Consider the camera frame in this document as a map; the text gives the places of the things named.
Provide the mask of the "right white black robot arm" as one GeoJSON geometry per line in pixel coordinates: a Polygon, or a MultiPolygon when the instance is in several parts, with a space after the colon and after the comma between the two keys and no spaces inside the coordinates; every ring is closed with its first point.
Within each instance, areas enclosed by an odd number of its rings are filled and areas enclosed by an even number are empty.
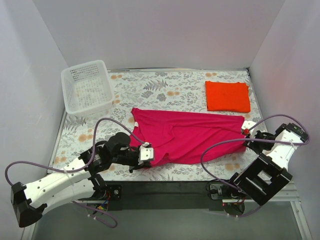
{"type": "Polygon", "coordinates": [[[257,158],[243,172],[232,176],[226,192],[232,199],[244,193],[263,206],[292,180],[289,161],[296,149],[307,144],[310,138],[294,123],[283,123],[274,134],[251,129],[243,133],[247,139],[254,133],[254,138],[245,141],[244,146],[254,151],[257,158]]]}

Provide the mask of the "white plastic basket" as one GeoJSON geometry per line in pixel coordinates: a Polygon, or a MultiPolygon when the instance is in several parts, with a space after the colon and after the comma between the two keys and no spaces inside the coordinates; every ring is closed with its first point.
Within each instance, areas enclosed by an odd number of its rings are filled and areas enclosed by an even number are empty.
{"type": "Polygon", "coordinates": [[[115,93],[103,60],[68,67],[60,76],[68,114],[85,117],[112,107],[115,93]]]}

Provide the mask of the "magenta t shirt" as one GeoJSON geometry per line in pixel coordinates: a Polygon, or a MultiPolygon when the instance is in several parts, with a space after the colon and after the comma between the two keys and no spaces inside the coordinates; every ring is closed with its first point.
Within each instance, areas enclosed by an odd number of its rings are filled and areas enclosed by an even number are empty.
{"type": "Polygon", "coordinates": [[[133,133],[154,148],[152,167],[199,164],[245,151],[243,116],[139,108],[131,113],[133,133]]]}

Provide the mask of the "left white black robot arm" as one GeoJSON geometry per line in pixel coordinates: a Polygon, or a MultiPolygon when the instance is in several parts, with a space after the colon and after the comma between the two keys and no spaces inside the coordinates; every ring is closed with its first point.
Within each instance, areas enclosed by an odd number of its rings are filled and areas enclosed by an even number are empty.
{"type": "Polygon", "coordinates": [[[100,175],[113,164],[129,167],[129,172],[151,167],[155,153],[148,142],[131,146],[130,137],[118,132],[109,140],[99,141],[59,172],[34,182],[11,186],[11,204],[19,227],[28,227],[47,212],[78,200],[103,201],[93,211],[105,211],[109,201],[119,201],[122,187],[110,184],[100,175]]]}

